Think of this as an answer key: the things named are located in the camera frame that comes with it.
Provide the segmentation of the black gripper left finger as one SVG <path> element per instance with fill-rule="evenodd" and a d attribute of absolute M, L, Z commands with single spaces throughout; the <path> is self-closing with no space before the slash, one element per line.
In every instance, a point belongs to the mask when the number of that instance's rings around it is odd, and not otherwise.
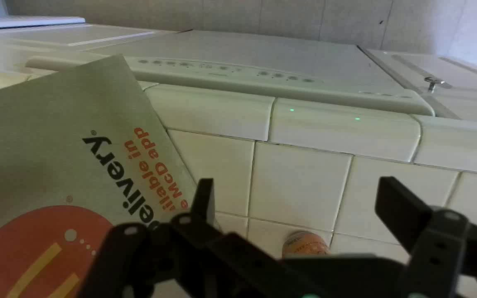
<path fill-rule="evenodd" d="M 214 215 L 214 180 L 200 178 L 187 211 L 154 226 L 113 226 L 78 298 L 151 298 L 164 281 L 176 281 L 190 298 L 230 296 L 232 278 L 209 250 L 222 236 Z"/>

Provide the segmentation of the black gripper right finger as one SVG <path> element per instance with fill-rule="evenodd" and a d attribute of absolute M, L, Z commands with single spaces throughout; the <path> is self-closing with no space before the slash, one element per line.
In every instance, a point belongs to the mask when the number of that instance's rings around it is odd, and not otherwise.
<path fill-rule="evenodd" d="M 477 281 L 477 225 L 464 213 L 431 206 L 396 177 L 381 177 L 374 211 L 409 253 L 401 298 L 455 298 L 462 274 Z"/>

